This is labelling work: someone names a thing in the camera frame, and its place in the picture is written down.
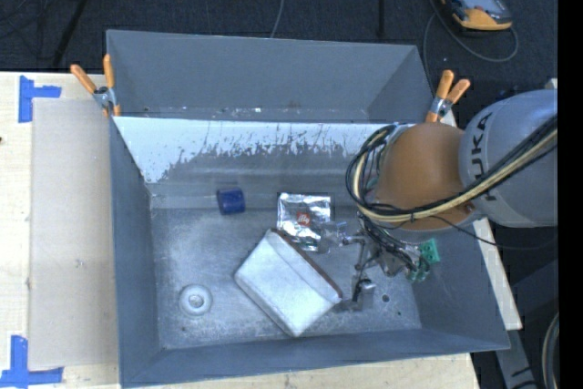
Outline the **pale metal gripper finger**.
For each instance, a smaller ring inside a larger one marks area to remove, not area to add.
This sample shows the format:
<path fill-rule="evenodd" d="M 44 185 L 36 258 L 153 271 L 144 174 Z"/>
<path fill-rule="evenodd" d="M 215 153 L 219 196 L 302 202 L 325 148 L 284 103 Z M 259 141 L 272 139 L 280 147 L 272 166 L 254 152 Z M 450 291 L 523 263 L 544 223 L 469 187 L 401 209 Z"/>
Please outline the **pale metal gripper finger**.
<path fill-rule="evenodd" d="M 374 304 L 376 284 L 370 279 L 353 279 L 352 291 L 348 298 L 335 306 L 337 312 L 364 312 Z"/>
<path fill-rule="evenodd" d="M 365 243 L 363 235 L 349 231 L 346 221 L 324 222 L 319 227 L 319 234 L 318 252 L 329 252 L 331 248 Z"/>

